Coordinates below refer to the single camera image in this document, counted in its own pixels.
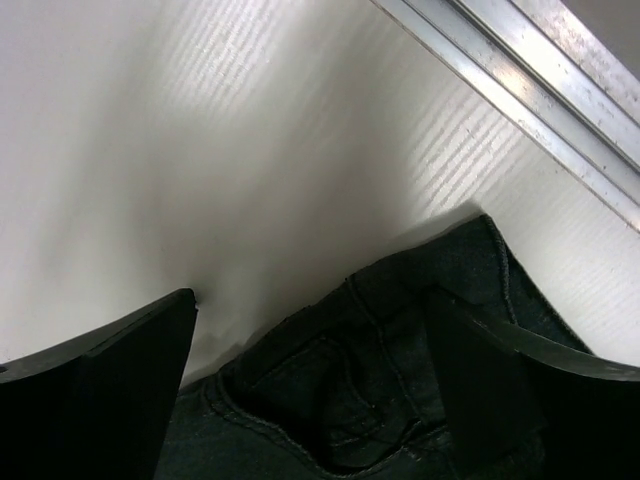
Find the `black jeans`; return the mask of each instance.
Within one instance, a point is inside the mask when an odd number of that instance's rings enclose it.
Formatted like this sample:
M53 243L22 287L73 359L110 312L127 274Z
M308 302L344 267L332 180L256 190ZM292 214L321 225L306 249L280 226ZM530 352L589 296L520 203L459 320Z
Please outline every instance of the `black jeans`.
M465 476L427 345L423 292L586 347L515 261L488 217L357 272L317 305L177 400L156 478L538 478L531 435Z

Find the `metal track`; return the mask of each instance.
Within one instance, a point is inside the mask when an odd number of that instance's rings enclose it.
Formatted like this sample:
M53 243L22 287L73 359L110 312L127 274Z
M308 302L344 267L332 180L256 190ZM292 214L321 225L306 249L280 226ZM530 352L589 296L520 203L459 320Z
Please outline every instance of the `metal track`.
M640 127L521 10L506 0L376 2L640 230Z

